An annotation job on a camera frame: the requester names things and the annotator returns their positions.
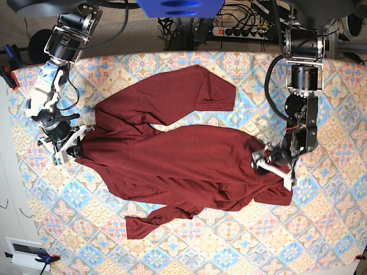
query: patterned tablecloth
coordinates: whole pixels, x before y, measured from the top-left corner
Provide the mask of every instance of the patterned tablecloth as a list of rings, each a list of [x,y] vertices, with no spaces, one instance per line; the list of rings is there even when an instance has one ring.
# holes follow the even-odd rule
[[[193,112],[166,130],[189,124],[231,127],[264,142],[280,140],[286,124],[264,96],[270,54],[194,52],[129,54],[79,61],[71,81],[80,101],[70,113],[92,124],[93,107],[149,76],[200,64],[237,86],[233,112]],[[142,240],[127,240],[124,216],[145,217],[160,205],[124,201],[94,170],[70,161],[54,167],[36,139],[42,131],[24,115],[39,67],[16,72],[21,87],[8,90],[15,149],[41,242],[61,256],[53,274],[281,274],[348,265],[367,244],[367,69],[325,61],[319,97],[318,142],[297,169],[290,206],[251,202],[239,212],[205,209],[176,219]],[[279,106],[287,97],[286,65],[270,83]],[[76,98],[70,85],[62,106]]]

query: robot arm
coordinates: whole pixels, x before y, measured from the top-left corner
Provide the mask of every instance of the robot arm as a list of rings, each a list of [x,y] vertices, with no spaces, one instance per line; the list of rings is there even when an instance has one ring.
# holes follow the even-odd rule
[[[63,116],[57,103],[60,86],[68,79],[70,65],[78,60],[101,13],[97,6],[82,4],[73,13],[59,15],[57,25],[45,47],[50,60],[41,68],[26,105],[25,115],[36,121],[48,136],[45,140],[40,140],[39,145],[45,142],[53,144],[52,160],[55,165],[66,163],[68,155],[82,157],[80,139],[86,131],[92,129],[85,125],[71,127],[69,121],[79,118],[80,115]]]
[[[101,5],[111,5],[103,0],[91,1]],[[328,31],[332,19],[349,15],[358,7],[361,0],[284,1],[290,4],[292,12],[289,21],[286,22],[288,27],[284,48],[279,18],[276,20],[282,56],[277,57],[269,68],[265,94],[273,111],[286,120],[287,132],[279,144],[275,146],[268,144],[265,150],[254,152],[252,166],[259,174],[274,172],[284,177],[286,179],[284,183],[290,189],[294,184],[296,160],[317,146],[318,98],[315,93],[323,88],[323,81],[319,80],[318,76],[322,76],[324,37],[330,34]],[[92,127],[82,125],[72,128],[69,121],[78,118],[79,114],[63,116],[57,108],[57,102],[60,86],[68,79],[69,66],[78,59],[80,50],[91,38],[101,17],[101,10],[98,6],[82,3],[81,0],[7,0],[7,3],[14,11],[26,16],[60,14],[53,34],[45,47],[50,60],[41,69],[37,83],[30,93],[26,116],[39,123],[48,136],[38,143],[52,142],[54,164],[67,162],[68,155],[80,158],[83,156],[79,146],[80,139],[83,138],[84,132]],[[127,1],[125,4],[113,4],[125,5],[124,8],[128,5]],[[268,90],[272,69],[282,58],[286,58],[287,64],[290,65],[288,68],[291,69],[291,81],[288,83],[287,79],[290,95],[286,101],[286,115],[277,109]],[[291,173],[284,174],[280,170],[274,170],[270,163],[288,165]]]

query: white wall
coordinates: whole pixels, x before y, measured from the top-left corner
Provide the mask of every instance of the white wall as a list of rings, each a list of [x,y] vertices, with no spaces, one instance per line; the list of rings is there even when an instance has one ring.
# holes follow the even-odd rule
[[[9,200],[7,209],[0,208],[0,275],[39,274],[40,271],[12,265],[11,259],[6,258],[4,254],[4,252],[11,252],[5,237],[34,242],[40,242],[40,240],[32,219],[22,215],[19,210],[21,208],[25,214],[30,215],[11,133],[6,85],[1,77],[0,133],[0,205],[5,207],[6,200]]]

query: blue object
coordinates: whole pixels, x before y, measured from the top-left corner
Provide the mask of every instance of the blue object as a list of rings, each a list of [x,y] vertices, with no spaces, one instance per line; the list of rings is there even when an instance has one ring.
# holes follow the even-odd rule
[[[224,0],[136,0],[149,18],[214,18]]]
[[[4,50],[6,51],[9,58],[14,59],[17,58],[16,55],[13,52],[13,49],[8,44],[4,46]]]
[[[49,265],[51,263],[52,260],[51,256],[43,256],[41,254],[37,254],[37,256],[39,256],[45,264]]]

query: maroon long-sleeve shirt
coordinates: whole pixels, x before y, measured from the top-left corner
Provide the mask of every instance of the maroon long-sleeve shirt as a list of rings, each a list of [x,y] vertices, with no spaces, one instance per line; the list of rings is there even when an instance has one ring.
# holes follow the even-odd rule
[[[174,218],[204,207],[238,211],[252,199],[289,205],[292,192],[273,173],[258,176],[251,152],[263,145],[230,128],[191,125],[161,132],[188,113],[231,111],[236,89],[200,66],[160,73],[96,105],[95,130],[76,161],[100,174],[111,193],[167,205],[147,218],[126,217],[127,238],[144,238]]]

